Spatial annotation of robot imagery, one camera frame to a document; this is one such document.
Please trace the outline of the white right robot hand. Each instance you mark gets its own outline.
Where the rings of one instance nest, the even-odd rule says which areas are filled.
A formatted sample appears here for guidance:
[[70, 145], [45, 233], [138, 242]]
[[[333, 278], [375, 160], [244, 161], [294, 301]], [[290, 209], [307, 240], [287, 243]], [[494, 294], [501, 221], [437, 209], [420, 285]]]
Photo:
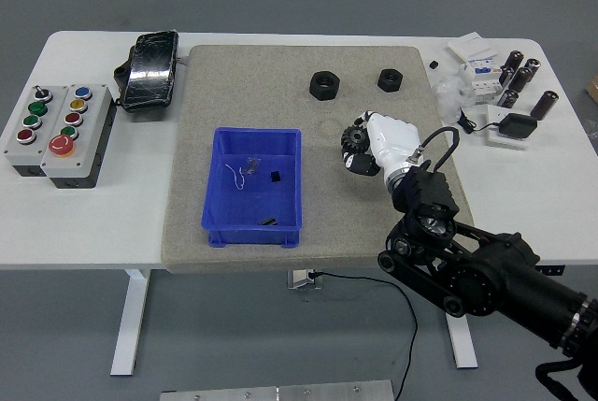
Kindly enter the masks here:
[[371, 177], [382, 172], [386, 183], [420, 162], [417, 127], [375, 111], [365, 111], [347, 127], [340, 144], [349, 172]]

